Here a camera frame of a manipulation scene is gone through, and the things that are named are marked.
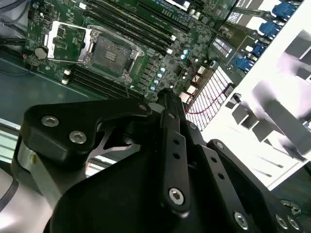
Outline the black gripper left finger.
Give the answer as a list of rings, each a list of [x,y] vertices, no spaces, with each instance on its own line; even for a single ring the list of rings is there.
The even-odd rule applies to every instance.
[[[76,184],[137,152],[158,160],[173,210],[185,215],[186,130],[174,111],[170,89],[158,94],[161,111],[136,98],[44,104],[29,108],[20,131],[20,165],[54,210]]]

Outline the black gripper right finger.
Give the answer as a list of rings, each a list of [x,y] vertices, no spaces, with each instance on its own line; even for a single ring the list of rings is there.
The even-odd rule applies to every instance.
[[[221,141],[205,142],[201,133],[186,121],[182,101],[171,96],[172,107],[195,149],[196,163],[212,178],[210,188],[219,198],[220,226],[225,233],[301,233],[293,214]]]

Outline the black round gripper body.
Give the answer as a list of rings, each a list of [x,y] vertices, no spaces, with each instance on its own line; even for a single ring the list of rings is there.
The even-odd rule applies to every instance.
[[[72,187],[58,202],[48,224],[50,233],[224,233],[219,198],[212,178],[188,152],[190,194],[187,214],[174,211],[173,197],[163,187],[159,160],[140,152]]]

